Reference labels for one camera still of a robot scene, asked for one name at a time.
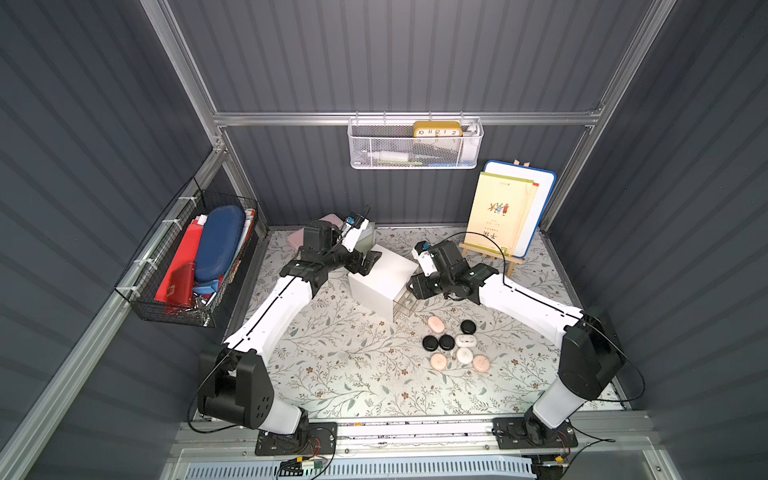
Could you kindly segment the clear plastic drawer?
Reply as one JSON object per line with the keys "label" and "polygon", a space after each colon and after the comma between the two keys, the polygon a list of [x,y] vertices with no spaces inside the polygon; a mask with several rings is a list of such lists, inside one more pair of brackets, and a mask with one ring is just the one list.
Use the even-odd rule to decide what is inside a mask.
{"label": "clear plastic drawer", "polygon": [[392,317],[394,320],[406,319],[414,314],[420,300],[404,286],[393,300]]}

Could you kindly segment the white drawer cabinet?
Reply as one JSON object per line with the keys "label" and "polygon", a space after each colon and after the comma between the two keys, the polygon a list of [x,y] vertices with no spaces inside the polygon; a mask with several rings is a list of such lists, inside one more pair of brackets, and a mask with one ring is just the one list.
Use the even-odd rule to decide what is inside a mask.
{"label": "white drawer cabinet", "polygon": [[351,294],[363,307],[384,320],[393,321],[393,300],[407,285],[418,264],[379,245],[375,245],[372,250],[380,251],[382,256],[369,275],[348,274]]}

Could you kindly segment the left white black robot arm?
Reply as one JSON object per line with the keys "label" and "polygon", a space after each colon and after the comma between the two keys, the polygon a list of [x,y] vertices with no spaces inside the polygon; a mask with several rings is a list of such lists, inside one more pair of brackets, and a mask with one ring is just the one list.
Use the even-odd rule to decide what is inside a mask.
{"label": "left white black robot arm", "polygon": [[304,227],[303,244],[280,270],[278,280],[254,314],[220,346],[200,357],[201,374],[187,420],[194,413],[263,432],[293,436],[305,428],[307,412],[275,393],[267,365],[298,313],[344,268],[366,276],[381,254],[358,243],[370,229],[364,215],[347,217],[338,227],[325,220]]}

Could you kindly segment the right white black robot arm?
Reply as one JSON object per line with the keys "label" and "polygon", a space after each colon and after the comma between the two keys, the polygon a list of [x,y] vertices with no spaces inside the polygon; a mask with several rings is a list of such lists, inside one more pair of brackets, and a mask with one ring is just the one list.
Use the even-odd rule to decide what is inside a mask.
{"label": "right white black robot arm", "polygon": [[559,350],[556,379],[525,414],[528,431],[561,427],[586,402],[598,400],[627,363],[610,321],[537,294],[490,265],[471,266],[450,240],[421,241],[412,256],[421,272],[406,288],[415,298],[441,295],[499,311]]}

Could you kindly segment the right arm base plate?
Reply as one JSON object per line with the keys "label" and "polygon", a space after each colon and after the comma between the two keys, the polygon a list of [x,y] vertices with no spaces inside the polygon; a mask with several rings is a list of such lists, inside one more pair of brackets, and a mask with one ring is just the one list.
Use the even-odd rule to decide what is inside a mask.
{"label": "right arm base plate", "polygon": [[491,433],[501,450],[559,448],[569,451],[578,446],[575,430],[568,421],[552,429],[536,417],[498,417],[492,420]]}

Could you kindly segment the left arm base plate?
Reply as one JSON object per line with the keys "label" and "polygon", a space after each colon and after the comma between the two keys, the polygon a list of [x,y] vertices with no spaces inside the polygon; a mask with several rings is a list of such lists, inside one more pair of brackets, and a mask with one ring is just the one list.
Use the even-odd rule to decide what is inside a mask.
{"label": "left arm base plate", "polygon": [[322,456],[336,451],[338,439],[336,422],[309,423],[289,435],[260,431],[254,454],[267,456]]}

